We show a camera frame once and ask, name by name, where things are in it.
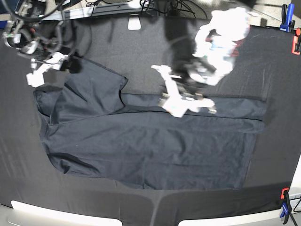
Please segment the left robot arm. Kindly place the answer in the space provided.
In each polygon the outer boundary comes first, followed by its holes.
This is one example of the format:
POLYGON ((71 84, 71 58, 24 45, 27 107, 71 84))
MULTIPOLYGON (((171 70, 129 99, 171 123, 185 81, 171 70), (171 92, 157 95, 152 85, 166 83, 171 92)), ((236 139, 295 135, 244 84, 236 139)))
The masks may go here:
POLYGON ((250 9, 240 5, 215 10, 210 22, 196 33, 189 60, 180 61, 176 67, 152 65, 166 87, 158 105, 177 118, 203 108, 215 114, 215 102, 205 97, 202 89, 216 86, 234 69, 237 47, 250 31, 250 17, 250 9))

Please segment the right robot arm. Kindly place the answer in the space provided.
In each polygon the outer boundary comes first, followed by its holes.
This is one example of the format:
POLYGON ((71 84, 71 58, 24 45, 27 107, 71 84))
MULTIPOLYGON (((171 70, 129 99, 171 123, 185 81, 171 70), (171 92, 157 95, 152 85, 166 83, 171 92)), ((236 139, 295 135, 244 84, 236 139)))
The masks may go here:
POLYGON ((49 70, 80 71, 79 60, 75 57, 76 29, 70 24, 70 40, 64 40, 67 32, 65 9, 78 3, 76 0, 57 0, 55 8, 47 12, 45 0, 21 0, 12 8, 7 0, 2 5, 11 14, 2 38, 17 54, 30 59, 31 72, 26 75, 29 86, 44 85, 43 74, 49 70))

